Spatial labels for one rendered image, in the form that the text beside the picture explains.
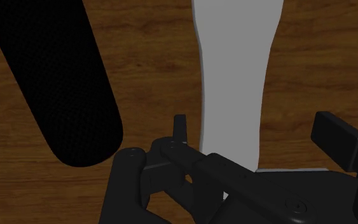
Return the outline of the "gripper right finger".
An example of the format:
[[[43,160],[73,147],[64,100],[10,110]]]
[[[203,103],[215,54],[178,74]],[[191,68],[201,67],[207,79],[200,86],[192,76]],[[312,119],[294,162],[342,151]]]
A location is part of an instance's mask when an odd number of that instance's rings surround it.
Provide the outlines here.
[[[358,178],[358,129],[328,111],[318,111],[311,140],[346,172]],[[352,206],[358,220],[358,185]]]

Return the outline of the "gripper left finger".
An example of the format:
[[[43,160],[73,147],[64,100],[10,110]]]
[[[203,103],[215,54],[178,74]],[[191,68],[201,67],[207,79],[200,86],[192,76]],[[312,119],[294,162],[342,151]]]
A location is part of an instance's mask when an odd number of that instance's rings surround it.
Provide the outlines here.
[[[147,210],[151,194],[161,191],[196,224],[308,224],[305,199],[186,140],[186,117],[176,115],[173,135],[155,140],[149,152],[117,152],[99,224],[171,224]]]

